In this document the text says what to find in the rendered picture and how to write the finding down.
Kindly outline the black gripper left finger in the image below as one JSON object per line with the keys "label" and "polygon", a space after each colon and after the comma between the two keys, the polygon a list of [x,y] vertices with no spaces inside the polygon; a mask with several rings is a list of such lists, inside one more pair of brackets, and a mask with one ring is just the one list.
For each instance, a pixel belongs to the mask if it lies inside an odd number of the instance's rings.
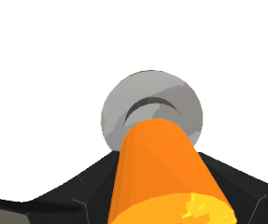
{"label": "black gripper left finger", "polygon": [[0,199],[0,224],[107,224],[119,152],[26,202]]}

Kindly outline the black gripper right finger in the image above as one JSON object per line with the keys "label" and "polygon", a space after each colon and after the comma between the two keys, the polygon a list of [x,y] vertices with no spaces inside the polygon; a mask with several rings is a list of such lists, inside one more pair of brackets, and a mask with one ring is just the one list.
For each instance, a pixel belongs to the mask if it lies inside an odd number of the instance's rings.
{"label": "black gripper right finger", "polygon": [[237,224],[268,224],[268,182],[200,153],[237,217]]}

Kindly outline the orange knob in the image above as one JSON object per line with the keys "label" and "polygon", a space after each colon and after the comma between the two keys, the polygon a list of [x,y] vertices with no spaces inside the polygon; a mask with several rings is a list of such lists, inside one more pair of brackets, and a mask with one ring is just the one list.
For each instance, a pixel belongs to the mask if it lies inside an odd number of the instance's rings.
{"label": "orange knob", "polygon": [[142,120],[123,138],[107,224],[237,224],[200,153],[174,122]]}

